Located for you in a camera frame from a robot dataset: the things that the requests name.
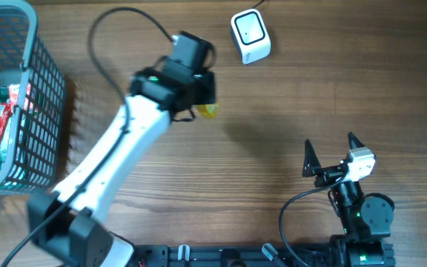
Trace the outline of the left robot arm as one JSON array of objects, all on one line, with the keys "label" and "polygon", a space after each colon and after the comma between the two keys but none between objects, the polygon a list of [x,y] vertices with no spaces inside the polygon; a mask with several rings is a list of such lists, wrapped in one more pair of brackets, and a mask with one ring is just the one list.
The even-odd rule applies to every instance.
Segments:
[{"label": "left robot arm", "polygon": [[66,266],[128,266],[134,245],[103,221],[130,169],[176,120],[179,112],[216,101],[214,73],[204,65],[214,46],[180,32],[161,70],[133,75],[129,94],[108,129],[76,170],[50,193],[27,203],[30,239]]}]

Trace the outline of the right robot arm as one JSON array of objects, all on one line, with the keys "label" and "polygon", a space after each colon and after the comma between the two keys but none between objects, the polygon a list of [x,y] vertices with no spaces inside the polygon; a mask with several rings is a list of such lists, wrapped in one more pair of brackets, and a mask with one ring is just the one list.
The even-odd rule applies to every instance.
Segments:
[{"label": "right robot arm", "polygon": [[376,155],[348,133],[349,151],[338,165],[322,167],[310,140],[305,141],[302,175],[314,177],[315,188],[328,188],[328,199],[344,234],[331,236],[324,266],[395,266],[391,236],[394,202],[381,193],[364,194],[360,180],[373,172]]}]

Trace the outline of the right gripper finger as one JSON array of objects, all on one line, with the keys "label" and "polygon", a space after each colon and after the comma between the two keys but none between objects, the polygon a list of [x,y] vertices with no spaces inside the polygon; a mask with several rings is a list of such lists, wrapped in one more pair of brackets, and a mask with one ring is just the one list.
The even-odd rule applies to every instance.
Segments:
[{"label": "right gripper finger", "polygon": [[348,144],[350,149],[365,147],[365,145],[354,135],[353,132],[348,133]]},{"label": "right gripper finger", "polygon": [[321,169],[320,161],[317,158],[314,147],[309,139],[305,140],[305,158],[303,167],[305,170]]}]

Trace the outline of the yellow oil bottle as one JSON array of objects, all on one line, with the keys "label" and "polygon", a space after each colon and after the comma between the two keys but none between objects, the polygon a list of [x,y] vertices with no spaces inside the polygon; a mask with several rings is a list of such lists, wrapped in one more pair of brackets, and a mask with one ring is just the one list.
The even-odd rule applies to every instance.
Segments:
[{"label": "yellow oil bottle", "polygon": [[200,115],[202,115],[205,118],[208,119],[214,119],[218,115],[219,111],[219,104],[203,104],[203,105],[197,105],[196,106],[197,111]]}]

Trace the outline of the red tissue pack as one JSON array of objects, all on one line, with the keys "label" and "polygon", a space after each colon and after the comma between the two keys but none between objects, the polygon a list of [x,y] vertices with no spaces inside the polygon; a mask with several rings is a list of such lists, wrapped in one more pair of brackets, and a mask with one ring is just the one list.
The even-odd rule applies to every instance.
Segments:
[{"label": "red tissue pack", "polygon": [[[11,111],[14,111],[16,106],[18,105],[20,88],[21,88],[20,84],[10,85],[8,88],[9,104],[11,107]],[[26,111],[33,112],[33,103],[30,102],[29,99],[24,100],[24,109]]]}]

